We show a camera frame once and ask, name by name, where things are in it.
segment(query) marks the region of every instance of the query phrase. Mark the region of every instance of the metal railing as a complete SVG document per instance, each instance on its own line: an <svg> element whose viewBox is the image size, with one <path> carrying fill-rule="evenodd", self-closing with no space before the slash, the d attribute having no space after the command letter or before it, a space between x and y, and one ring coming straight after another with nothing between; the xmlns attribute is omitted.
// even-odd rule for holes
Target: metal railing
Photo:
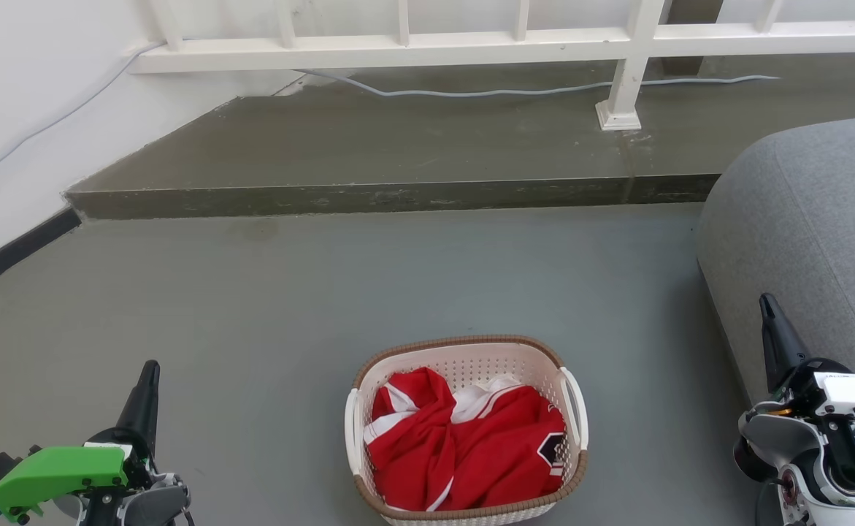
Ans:
<svg viewBox="0 0 855 526"><path fill-rule="evenodd" d="M410 32L397 0L395 34L297 37L288 0L277 0L277 39L184 40L170 0L150 0L167 44L138 57L133 73L257 69L359 69L445 64L618 60L610 96L597 104L605 130L640 129L635 112L650 57L855 53L855 20L777 23L784 0L767 0L755 23L660 24L664 0L633 0L625 27L528 29L534 0L518 0L510 32Z"/></svg>

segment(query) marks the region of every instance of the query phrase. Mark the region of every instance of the white basket handle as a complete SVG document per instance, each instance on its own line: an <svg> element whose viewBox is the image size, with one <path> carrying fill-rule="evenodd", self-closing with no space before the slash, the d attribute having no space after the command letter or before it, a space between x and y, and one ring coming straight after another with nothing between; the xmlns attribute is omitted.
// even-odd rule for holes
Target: white basket handle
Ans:
<svg viewBox="0 0 855 526"><path fill-rule="evenodd" d="M570 429L573 434L573 442L580 449L587 449L590 445L590 427L586 420L586 405L583 403L583 393L580 392L580 384L573 377L566 367L560 367L561 375L561 390L564 392L564 400L567 403L567 412L573 412L576 422L571 422ZM573 395L573 403L571 403L570 395Z"/></svg>
<svg viewBox="0 0 855 526"><path fill-rule="evenodd" d="M361 416L359 415L359 389L353 389L350 396L346 397L346 416L343 417L343 432L346 435L346 457L350 460L350 469L353 475L361 472L361 458L363 457L363 446L361 442Z"/></svg>

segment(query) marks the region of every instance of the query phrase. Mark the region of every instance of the wall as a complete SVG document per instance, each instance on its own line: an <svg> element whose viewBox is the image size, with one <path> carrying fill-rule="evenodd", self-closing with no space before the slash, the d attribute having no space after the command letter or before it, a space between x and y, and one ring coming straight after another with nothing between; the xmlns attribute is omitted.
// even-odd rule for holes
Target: wall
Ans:
<svg viewBox="0 0 855 526"><path fill-rule="evenodd" d="M270 0L173 0L188 37L277 34ZM764 0L725 0L721 21L752 21ZM391 34L394 0L291 0L298 36ZM410 0L411 30L510 30L518 0ZM533 0L532 29L623 26L628 0ZM788 0L780 20L855 19L855 0ZM0 150L66 109L157 37L146 0L0 0ZM273 94L289 71L123 75L96 100L0 164L0 247L63 210L60 193L246 94Z"/></svg>

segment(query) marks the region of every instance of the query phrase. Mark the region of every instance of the gray upholstered furniture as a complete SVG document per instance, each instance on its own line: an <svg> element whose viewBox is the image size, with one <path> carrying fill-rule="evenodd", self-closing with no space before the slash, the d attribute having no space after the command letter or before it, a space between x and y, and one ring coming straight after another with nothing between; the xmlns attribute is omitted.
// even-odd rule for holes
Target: gray upholstered furniture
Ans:
<svg viewBox="0 0 855 526"><path fill-rule="evenodd" d="M751 400L767 395L758 296L812 356L855 372L855 120L759 140L718 180L697 257Z"/></svg>

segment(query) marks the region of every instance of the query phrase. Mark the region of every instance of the red clothing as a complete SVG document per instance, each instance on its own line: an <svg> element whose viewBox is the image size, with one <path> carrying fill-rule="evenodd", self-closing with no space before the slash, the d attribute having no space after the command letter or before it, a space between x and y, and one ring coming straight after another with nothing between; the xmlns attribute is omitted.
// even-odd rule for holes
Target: red clothing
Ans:
<svg viewBox="0 0 855 526"><path fill-rule="evenodd" d="M378 492L410 511L499 506L560 489L560 411L534 387L498 377L456 395L422 367L378 390L364 430Z"/></svg>

